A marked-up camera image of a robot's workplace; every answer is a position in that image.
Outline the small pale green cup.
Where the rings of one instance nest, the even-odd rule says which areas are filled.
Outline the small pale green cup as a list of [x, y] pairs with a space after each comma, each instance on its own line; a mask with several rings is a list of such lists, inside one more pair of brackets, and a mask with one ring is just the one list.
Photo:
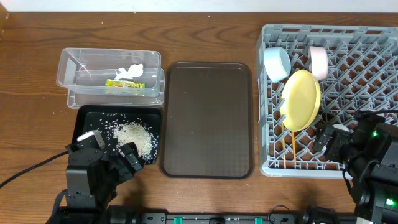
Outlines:
[[336, 129], [340, 129], [342, 131], [349, 132], [349, 129], [346, 126], [342, 125], [342, 124], [334, 124], [333, 127], [336, 128]]

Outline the pile of rice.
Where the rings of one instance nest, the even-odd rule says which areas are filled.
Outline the pile of rice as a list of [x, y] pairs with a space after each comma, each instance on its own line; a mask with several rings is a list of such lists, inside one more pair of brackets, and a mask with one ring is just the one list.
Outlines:
[[157, 157], [159, 140], [157, 134], [146, 123], [138, 121], [116, 121], [100, 120], [98, 130], [103, 136], [106, 149], [109, 151], [120, 151], [121, 146], [133, 142], [139, 157], [145, 164], [153, 164]]

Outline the yellow round plate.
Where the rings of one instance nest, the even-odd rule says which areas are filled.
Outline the yellow round plate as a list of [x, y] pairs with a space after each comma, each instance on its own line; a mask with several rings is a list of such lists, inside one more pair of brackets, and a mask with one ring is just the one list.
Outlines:
[[298, 70], [287, 80], [282, 91], [284, 100], [280, 114], [284, 127], [291, 132], [305, 129], [313, 123], [321, 101], [318, 80], [308, 70]]

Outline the wooden chopstick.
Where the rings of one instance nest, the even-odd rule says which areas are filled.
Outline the wooden chopstick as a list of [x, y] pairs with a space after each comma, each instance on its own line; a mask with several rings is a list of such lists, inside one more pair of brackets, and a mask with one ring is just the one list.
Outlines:
[[[284, 123], [281, 123], [281, 130], [282, 130], [282, 134], [285, 133], [285, 129], [284, 129]], [[282, 152], [284, 153], [283, 155], [283, 162], [284, 162], [284, 169], [286, 169], [286, 155], [285, 155], [285, 135], [282, 138]]]
[[294, 155], [294, 166], [296, 166], [297, 157], [296, 157], [296, 145], [295, 145], [295, 132], [294, 131], [292, 131], [292, 150], [293, 150], [293, 155]]

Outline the green snack wrapper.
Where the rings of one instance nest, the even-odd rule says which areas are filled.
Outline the green snack wrapper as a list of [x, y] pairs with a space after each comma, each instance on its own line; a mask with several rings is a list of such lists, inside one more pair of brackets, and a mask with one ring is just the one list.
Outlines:
[[135, 83], [129, 80], [112, 80], [107, 79], [105, 81], [105, 86], [110, 87], [121, 87], [121, 88], [145, 88], [145, 83]]

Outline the pink bowl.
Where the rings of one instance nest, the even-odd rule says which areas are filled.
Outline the pink bowl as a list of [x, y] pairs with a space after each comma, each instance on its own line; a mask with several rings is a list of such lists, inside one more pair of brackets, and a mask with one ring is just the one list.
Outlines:
[[310, 59], [309, 71], [318, 80], [323, 80], [328, 75], [328, 55], [323, 47], [310, 46], [308, 48]]

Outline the white tissue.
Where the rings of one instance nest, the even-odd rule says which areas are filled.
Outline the white tissue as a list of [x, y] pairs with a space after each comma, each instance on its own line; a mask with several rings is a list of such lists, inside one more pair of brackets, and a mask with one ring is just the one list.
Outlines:
[[127, 70], [125, 68], [119, 68], [116, 72], [116, 80], [128, 79], [132, 80], [136, 77], [143, 75], [143, 64], [131, 65]]

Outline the light blue bowl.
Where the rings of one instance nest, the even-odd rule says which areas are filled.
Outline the light blue bowl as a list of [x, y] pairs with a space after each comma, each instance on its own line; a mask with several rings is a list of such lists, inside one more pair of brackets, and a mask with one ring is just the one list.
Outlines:
[[290, 58], [282, 47], [266, 48], [263, 53], [264, 68], [273, 83], [287, 78], [291, 72]]

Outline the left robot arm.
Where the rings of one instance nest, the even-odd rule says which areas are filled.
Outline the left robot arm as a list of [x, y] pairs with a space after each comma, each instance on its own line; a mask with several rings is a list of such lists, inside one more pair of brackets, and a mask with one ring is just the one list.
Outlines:
[[117, 196], [116, 187], [144, 168], [136, 145], [131, 142], [119, 151], [107, 153], [98, 143], [67, 146], [67, 188], [54, 202], [48, 223], [140, 223], [133, 208], [109, 205]]

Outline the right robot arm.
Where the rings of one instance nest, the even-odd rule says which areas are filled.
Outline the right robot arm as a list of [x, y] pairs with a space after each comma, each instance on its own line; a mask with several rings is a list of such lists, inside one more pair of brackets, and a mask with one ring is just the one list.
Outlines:
[[373, 223], [397, 223], [397, 126], [383, 111], [355, 115], [354, 131], [320, 124], [313, 148], [344, 165], [345, 183], [357, 217]]

